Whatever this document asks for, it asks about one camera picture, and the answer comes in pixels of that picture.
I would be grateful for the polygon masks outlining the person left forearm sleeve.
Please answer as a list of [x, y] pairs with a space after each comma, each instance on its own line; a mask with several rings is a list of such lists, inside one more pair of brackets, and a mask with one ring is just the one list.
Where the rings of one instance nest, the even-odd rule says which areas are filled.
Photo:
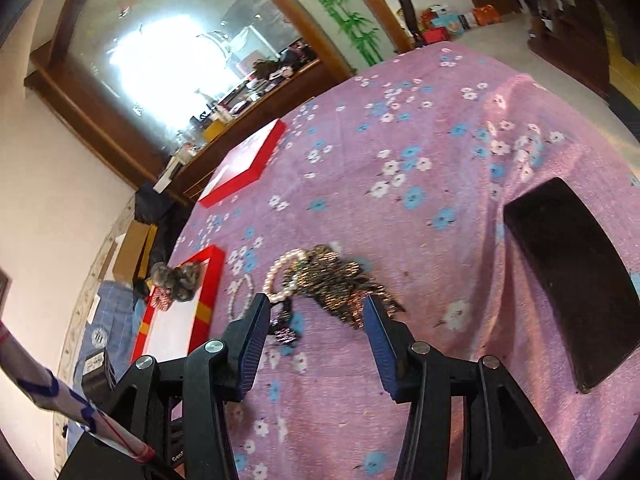
[[1, 324], [0, 363], [4, 374], [40, 410], [62, 414], [78, 422], [96, 440], [138, 463], [149, 463], [155, 457], [149, 445], [37, 362], [4, 324]]

